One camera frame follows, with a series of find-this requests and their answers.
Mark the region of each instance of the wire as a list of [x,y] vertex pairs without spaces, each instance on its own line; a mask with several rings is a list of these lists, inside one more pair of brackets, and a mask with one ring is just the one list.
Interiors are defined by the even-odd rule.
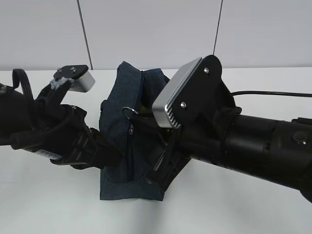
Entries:
[[273,91],[239,91],[239,92],[233,92],[231,94],[232,96],[245,95],[245,94],[257,94],[257,95],[275,95],[275,96],[312,98],[312,94],[273,92]]
[[70,113],[66,116],[66,118],[57,126],[55,126],[54,128],[43,132],[44,135],[49,135],[51,133],[54,133],[56,131],[58,131],[59,129],[61,129],[62,127],[64,127],[70,120],[71,118],[74,116],[74,107],[68,107],[68,109],[70,109]]
[[87,39],[87,34],[86,34],[86,30],[85,30],[84,23],[83,23],[82,12],[81,12],[81,7],[80,7],[79,0],[77,0],[77,5],[78,5],[78,11],[79,11],[79,16],[80,16],[80,22],[81,22],[81,26],[82,26],[84,41],[85,41],[86,47],[87,47],[87,53],[88,53],[88,57],[89,57],[89,62],[90,62],[91,70],[93,70],[93,65],[92,65],[91,55],[90,55],[90,49],[89,49],[89,44],[88,44],[88,39]]
[[28,80],[28,76],[23,69],[13,69],[12,72],[12,80],[13,80],[13,89],[21,84],[21,88],[23,90],[23,94],[25,96],[26,105],[28,109],[28,115],[30,118],[30,122],[33,129],[39,127],[38,116],[35,108],[35,101],[33,97],[33,93],[31,91],[30,83]]

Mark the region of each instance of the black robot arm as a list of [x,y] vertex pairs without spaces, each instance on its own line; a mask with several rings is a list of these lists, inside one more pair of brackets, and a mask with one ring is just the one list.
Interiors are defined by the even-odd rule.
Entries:
[[[92,87],[87,70],[85,65],[59,69],[36,100],[25,72],[14,70],[13,87],[0,85],[0,145],[76,169],[118,165],[121,153],[86,126],[86,112],[60,104],[67,91]],[[215,56],[198,58],[177,71],[151,110],[129,117],[136,132],[166,147],[151,158],[149,182],[166,191],[193,158],[297,189],[312,202],[312,120],[241,115],[221,74]],[[20,83],[23,95],[15,91]]]
[[166,190],[193,158],[297,189],[312,202],[312,119],[241,115],[221,73],[215,56],[196,59],[163,89],[149,121],[146,113],[132,116],[137,131],[147,125],[156,132],[170,129],[162,132],[167,151],[148,174],[150,181]]
[[[83,109],[61,105],[66,93],[87,92],[95,83],[86,65],[65,66],[33,99],[22,69],[12,73],[13,87],[0,85],[0,144],[45,156],[76,169],[118,165],[121,154],[84,122]],[[23,94],[15,91],[21,84]]]

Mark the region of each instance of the bolt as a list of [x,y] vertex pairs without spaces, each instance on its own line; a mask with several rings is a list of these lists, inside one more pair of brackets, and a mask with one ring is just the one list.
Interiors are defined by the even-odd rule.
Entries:
[[0,94],[6,94],[6,85],[1,86]]
[[182,109],[185,109],[185,108],[186,108],[186,103],[185,103],[185,102],[181,102],[180,107],[181,107]]
[[307,144],[308,136],[303,132],[297,132],[293,135],[293,139],[298,145]]
[[75,67],[72,67],[72,68],[70,69],[70,71],[71,71],[72,73],[75,73],[75,72],[77,71],[77,69],[76,69]]

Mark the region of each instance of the sticker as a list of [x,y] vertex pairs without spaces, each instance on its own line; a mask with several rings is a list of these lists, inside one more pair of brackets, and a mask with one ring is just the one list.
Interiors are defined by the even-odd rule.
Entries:
[[57,155],[57,154],[54,154],[54,153],[51,153],[49,151],[42,150],[42,149],[35,152],[35,154],[47,157],[52,160],[60,160],[63,158],[61,155]]

